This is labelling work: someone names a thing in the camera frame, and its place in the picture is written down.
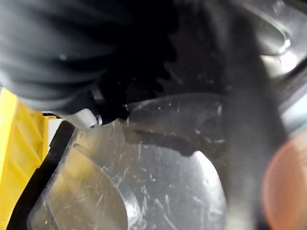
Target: silver metal part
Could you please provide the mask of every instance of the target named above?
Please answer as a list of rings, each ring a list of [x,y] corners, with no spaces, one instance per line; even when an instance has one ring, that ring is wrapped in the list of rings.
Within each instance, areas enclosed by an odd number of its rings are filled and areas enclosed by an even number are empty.
[[[269,75],[281,77],[307,58],[307,15],[283,0],[234,0],[248,11]]]
[[[192,94],[129,107],[124,123],[76,131],[33,210],[33,230],[223,229],[220,98]]]

